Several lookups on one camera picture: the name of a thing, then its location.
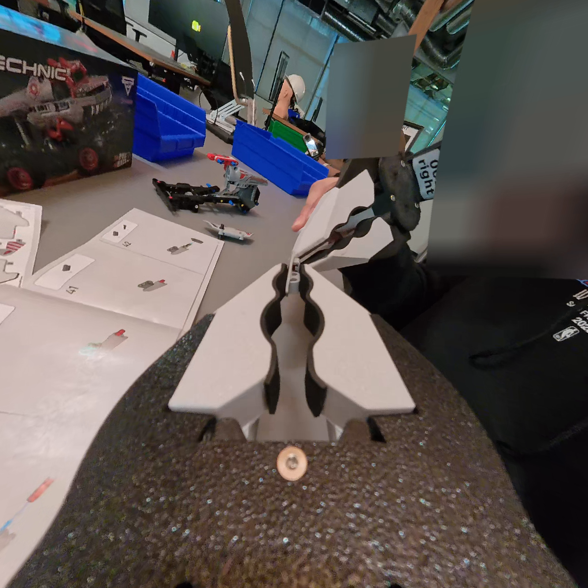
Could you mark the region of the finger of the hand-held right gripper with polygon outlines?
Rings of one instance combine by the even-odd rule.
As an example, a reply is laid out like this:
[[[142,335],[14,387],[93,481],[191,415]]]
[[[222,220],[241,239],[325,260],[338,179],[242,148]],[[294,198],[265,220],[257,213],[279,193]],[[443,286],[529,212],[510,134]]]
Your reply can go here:
[[[324,258],[313,261],[312,268],[319,271],[363,265],[393,242],[391,227],[381,217],[374,217],[368,232],[354,236],[346,247],[332,249]]]
[[[370,208],[374,198],[374,183],[367,170],[341,187],[334,187],[321,198],[308,222],[297,232],[293,256],[302,259],[317,247],[339,239],[333,237],[334,230],[346,225],[354,210]]]

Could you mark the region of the person's right forearm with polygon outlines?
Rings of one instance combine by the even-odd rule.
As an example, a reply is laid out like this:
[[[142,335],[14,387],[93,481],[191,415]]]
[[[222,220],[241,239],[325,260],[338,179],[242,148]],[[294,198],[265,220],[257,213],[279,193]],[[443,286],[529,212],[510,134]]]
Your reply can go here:
[[[408,244],[392,256],[342,268],[345,292],[400,331],[435,301],[435,280],[415,261]]]

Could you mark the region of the person's right hand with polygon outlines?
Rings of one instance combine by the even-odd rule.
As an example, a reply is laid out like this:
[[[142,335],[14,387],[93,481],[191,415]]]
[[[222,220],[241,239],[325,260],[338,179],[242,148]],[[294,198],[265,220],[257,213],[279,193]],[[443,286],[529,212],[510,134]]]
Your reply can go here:
[[[324,195],[326,195],[330,190],[336,187],[338,181],[339,176],[334,175],[333,177],[327,177],[325,179],[318,180],[312,184],[312,186],[309,189],[306,202],[299,216],[292,224],[292,231],[299,232],[305,226],[321,198],[323,198]]]

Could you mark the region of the blue plastic storage bin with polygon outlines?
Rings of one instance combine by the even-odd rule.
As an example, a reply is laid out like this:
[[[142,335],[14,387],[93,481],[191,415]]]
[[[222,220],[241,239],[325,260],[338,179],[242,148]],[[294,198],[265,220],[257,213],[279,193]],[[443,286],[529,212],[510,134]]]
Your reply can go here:
[[[206,138],[206,112],[138,75],[133,154],[150,162],[193,155]]]
[[[239,120],[233,133],[232,155],[292,196],[306,196],[313,183],[328,175],[327,167],[283,139]]]

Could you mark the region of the green plastic bin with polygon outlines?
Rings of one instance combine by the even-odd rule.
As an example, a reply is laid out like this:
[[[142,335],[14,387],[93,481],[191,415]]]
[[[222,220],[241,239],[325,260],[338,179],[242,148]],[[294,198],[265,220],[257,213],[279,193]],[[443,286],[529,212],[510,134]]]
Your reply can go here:
[[[298,151],[307,151],[307,146],[304,141],[305,134],[295,130],[294,127],[290,127],[281,121],[272,119],[269,123],[268,131],[274,138],[282,139]]]

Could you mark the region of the white winged toy brick piece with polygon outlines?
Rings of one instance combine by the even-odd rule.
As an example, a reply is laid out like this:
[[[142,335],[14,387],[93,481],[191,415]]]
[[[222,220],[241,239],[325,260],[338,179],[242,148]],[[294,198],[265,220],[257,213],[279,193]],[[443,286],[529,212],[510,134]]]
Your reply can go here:
[[[208,229],[217,235],[219,239],[232,239],[244,242],[246,240],[250,240],[253,237],[253,233],[241,231],[239,229],[235,229],[225,224],[216,224],[211,221],[205,220],[204,223],[208,226]]]

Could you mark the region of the building instruction booklet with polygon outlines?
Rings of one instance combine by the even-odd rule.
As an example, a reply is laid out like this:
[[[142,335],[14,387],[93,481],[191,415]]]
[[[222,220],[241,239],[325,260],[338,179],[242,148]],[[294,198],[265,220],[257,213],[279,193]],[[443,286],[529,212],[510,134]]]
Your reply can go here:
[[[1,286],[1,587],[115,404],[192,326],[223,245],[131,209],[20,288]]]

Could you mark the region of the black toy brick chassis assembly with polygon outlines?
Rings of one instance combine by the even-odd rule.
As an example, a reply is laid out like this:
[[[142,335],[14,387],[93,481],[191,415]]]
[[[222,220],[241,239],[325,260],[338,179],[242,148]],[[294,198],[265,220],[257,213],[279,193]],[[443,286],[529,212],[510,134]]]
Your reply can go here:
[[[167,183],[152,179],[158,196],[168,210],[176,215],[179,210],[198,212],[206,203],[231,205],[243,214],[247,214],[259,204],[260,186],[267,186],[265,178],[246,172],[239,166],[239,161],[232,156],[208,153],[208,159],[224,167],[224,187],[193,186],[188,183]]]

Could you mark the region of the white metal stand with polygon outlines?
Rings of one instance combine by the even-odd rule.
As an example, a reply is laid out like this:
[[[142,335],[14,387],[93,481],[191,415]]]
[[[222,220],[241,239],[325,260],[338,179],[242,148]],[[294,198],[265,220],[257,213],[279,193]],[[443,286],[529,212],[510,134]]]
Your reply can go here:
[[[232,100],[228,103],[225,103],[223,106],[210,111],[206,115],[206,121],[209,124],[228,129],[228,132],[231,132],[236,125],[234,122],[235,115],[239,113],[245,106],[246,104],[241,104],[235,100]]]

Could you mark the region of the black curved chair back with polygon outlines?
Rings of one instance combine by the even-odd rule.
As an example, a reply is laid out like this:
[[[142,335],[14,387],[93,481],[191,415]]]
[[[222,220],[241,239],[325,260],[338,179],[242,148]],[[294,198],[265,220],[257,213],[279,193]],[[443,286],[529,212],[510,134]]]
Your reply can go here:
[[[246,105],[254,99],[251,46],[240,1],[225,1],[229,16],[228,42],[233,96],[236,103]]]

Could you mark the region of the sticker sheet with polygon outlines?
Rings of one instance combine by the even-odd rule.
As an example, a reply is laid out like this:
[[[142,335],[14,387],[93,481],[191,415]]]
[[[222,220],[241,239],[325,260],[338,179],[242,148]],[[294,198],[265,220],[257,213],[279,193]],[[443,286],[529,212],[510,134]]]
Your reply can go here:
[[[1,200],[1,284],[19,288],[32,275],[41,220],[40,205]]]

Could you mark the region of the dark computer monitor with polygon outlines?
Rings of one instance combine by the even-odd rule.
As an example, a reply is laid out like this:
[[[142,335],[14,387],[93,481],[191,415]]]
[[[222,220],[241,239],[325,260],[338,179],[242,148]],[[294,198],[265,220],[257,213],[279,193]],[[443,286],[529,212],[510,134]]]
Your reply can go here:
[[[229,15],[222,1],[150,1],[148,22],[192,57],[224,53]]]

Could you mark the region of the wooden background table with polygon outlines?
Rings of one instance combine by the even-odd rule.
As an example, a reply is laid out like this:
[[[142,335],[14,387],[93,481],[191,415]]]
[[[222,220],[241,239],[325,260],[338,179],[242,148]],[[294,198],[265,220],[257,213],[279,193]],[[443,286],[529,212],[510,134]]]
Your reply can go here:
[[[117,46],[118,51],[124,50],[130,54],[133,54],[132,60],[141,60],[142,62],[148,63],[151,69],[155,67],[159,68],[160,70],[165,70],[167,72],[173,73],[180,79],[190,80],[197,86],[205,88],[211,87],[211,82],[209,80],[201,77],[193,70],[185,68],[181,63],[158,53],[149,46],[132,40],[129,37],[114,31],[113,29],[103,26],[93,21],[92,19],[86,18],[76,11],[72,11],[71,9],[68,10],[68,15],[78,23],[84,24],[87,29],[114,43]]]

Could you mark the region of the toy truck cardboard box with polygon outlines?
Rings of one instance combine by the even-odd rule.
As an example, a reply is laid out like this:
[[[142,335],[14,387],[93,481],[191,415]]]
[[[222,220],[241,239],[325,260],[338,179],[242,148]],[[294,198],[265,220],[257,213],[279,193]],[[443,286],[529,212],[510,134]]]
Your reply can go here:
[[[138,72],[77,35],[1,26],[1,196],[131,167]]]

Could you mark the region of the black hoodie drawstring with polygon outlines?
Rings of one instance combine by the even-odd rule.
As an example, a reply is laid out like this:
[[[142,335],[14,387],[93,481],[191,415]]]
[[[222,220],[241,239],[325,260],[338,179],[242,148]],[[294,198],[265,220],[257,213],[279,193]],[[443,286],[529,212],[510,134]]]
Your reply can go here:
[[[504,363],[510,357],[514,357],[522,350],[540,341],[549,340],[561,343],[570,340],[580,332],[587,332],[587,305],[571,307],[555,322],[531,337],[474,353],[469,356],[468,361],[476,367],[481,367],[485,362]]]

